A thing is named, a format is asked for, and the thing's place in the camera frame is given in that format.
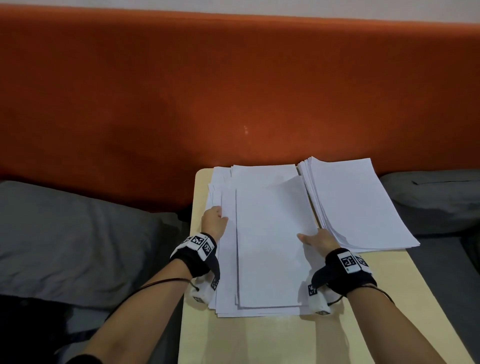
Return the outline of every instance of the white wall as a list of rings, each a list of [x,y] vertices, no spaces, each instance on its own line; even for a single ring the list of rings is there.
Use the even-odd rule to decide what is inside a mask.
[[[480,22],[480,0],[0,0],[0,3],[101,8]]]

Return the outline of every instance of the orange headboard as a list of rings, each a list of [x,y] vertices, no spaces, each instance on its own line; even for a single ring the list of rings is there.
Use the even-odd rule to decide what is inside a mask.
[[[198,169],[480,168],[480,26],[0,6],[0,178],[150,210]]]

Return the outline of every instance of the wooden table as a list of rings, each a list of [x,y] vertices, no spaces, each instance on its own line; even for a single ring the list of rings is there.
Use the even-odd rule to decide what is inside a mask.
[[[212,169],[197,172],[191,234],[200,231]],[[364,255],[398,308],[449,364],[473,363],[408,253]],[[370,364],[373,359],[348,300],[337,314],[218,318],[185,298],[179,364]]]

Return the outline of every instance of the paper stack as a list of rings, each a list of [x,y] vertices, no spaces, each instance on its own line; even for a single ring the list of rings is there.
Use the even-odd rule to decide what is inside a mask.
[[[229,218],[217,249],[221,280],[209,305],[219,317],[311,313],[306,278],[324,260],[296,234],[317,232],[312,205],[321,226],[352,251],[419,245],[370,159],[309,158],[298,167],[214,168],[206,208],[220,205]]]

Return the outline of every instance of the forearm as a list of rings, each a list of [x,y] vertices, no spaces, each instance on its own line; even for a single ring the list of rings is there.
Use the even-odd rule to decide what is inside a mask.
[[[380,291],[357,288],[347,295],[377,364],[445,364],[418,329]]]
[[[146,284],[168,278],[192,279],[181,260],[174,259]],[[188,283],[160,283],[130,297],[92,337],[84,354],[104,364],[146,363]]]

